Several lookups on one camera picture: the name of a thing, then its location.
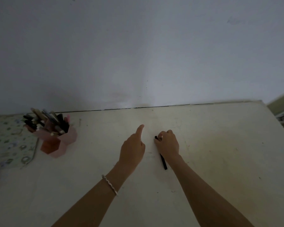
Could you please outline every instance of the silver bracelet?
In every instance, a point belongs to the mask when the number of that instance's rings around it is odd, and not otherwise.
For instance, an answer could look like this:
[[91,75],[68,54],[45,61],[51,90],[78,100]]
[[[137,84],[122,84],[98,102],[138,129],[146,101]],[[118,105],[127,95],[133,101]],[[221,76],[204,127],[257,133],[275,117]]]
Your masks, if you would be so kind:
[[110,185],[110,187],[113,189],[113,191],[115,192],[116,196],[118,197],[118,193],[115,190],[115,188],[113,187],[113,185],[107,180],[107,178],[104,176],[104,174],[102,174],[102,178],[105,179],[105,181],[107,181],[107,183]]

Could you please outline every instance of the person's left arm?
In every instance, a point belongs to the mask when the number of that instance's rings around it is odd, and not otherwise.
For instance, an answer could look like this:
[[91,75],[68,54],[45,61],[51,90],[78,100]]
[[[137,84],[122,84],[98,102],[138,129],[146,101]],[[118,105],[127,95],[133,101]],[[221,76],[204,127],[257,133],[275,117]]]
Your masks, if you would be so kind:
[[[140,125],[136,133],[132,134],[122,145],[119,161],[106,175],[107,180],[119,191],[125,180],[131,175],[143,158],[145,145],[141,141],[144,125]],[[52,227],[68,226],[99,226],[108,207],[115,198],[110,185],[102,179]]]

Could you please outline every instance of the table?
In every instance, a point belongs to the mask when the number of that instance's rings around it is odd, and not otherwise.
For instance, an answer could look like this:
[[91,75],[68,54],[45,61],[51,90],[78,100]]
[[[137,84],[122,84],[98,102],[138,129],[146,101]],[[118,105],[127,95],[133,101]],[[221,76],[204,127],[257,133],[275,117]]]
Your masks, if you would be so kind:
[[261,102],[73,112],[78,139],[53,159],[39,149],[0,175],[0,226],[51,226],[118,161],[140,124],[144,158],[101,226],[199,226],[153,138],[172,129],[187,164],[256,227],[284,227],[284,129]]

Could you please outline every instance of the pink pen holder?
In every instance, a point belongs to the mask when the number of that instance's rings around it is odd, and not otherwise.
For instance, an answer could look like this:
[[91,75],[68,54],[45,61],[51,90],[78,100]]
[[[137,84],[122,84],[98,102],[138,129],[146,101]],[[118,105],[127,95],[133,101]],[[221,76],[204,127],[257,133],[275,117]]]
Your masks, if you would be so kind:
[[69,126],[68,132],[60,136],[51,136],[50,133],[54,130],[54,125],[49,120],[46,121],[46,130],[38,130],[33,134],[43,140],[41,150],[53,158],[58,158],[64,155],[69,144],[77,140],[77,131],[73,126]]

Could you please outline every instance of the person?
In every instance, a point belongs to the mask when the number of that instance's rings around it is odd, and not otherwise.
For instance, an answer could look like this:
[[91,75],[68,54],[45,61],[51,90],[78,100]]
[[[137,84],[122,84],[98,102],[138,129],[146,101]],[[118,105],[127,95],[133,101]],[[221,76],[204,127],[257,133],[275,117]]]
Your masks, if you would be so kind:
[[[145,145],[141,141],[144,125],[140,125],[122,145],[119,161],[103,178],[52,227],[99,226],[108,207],[125,180],[141,162]],[[253,226],[234,206],[202,180],[179,155],[179,143],[172,130],[161,131],[154,139],[160,154],[177,176],[186,198],[201,227]]]

